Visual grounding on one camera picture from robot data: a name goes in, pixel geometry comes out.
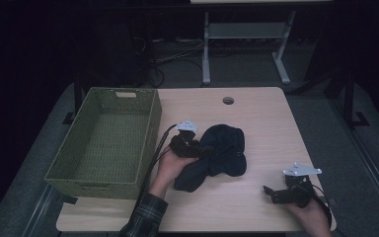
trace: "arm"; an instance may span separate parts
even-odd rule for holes
[[[164,201],[169,185],[178,177],[183,168],[197,158],[181,158],[169,147],[161,155],[158,173],[149,193],[132,214],[129,222],[122,227],[119,236],[156,236],[168,204]]]
[[[297,218],[306,233],[312,237],[332,237],[328,218],[319,204],[310,199],[304,208],[295,204],[287,204],[286,208]]]

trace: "table leg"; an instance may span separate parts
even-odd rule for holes
[[[294,22],[295,11],[291,11],[287,23],[285,24],[284,32],[281,38],[281,45],[277,52],[272,53],[272,58],[275,63],[276,69],[278,70],[279,77],[281,78],[282,84],[290,84],[290,78],[288,77],[287,72],[285,71],[284,64],[282,63],[282,54],[284,53],[285,46],[287,45],[288,37],[291,32],[291,27]]]

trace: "sleeve cuff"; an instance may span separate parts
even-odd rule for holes
[[[163,199],[151,194],[146,194],[140,205],[137,207],[136,214],[160,224],[167,207],[168,203]]]

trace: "metal frame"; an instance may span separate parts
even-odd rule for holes
[[[202,84],[211,83],[208,45],[210,39],[281,39],[278,51],[272,59],[278,70],[282,84],[290,84],[290,79],[282,63],[282,55],[287,45],[296,11],[291,11],[282,23],[209,23],[208,12],[204,20],[204,52],[202,55]]]

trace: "table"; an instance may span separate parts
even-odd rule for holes
[[[248,168],[241,177],[207,177],[193,193],[167,192],[163,232],[290,232],[301,227],[280,205],[272,204],[263,186],[286,189],[282,170],[293,162],[312,166],[294,117],[279,88],[159,89],[163,108],[158,141],[172,124],[190,119],[200,139],[211,126],[225,123],[245,133]],[[234,104],[225,105],[231,97]],[[173,129],[168,139],[178,131]],[[316,175],[312,183],[321,186]],[[60,231],[118,231],[134,200],[79,197],[65,203],[57,220]]]
[[[192,4],[223,3],[287,3],[287,2],[331,2],[332,0],[191,0]],[[202,55],[202,83],[210,84],[208,45],[210,39],[280,39],[281,43],[272,59],[278,70],[282,84],[290,84],[290,78],[282,63],[282,55],[287,45],[296,11],[292,10],[285,22],[273,23],[209,23],[208,12],[204,21],[204,49]]]

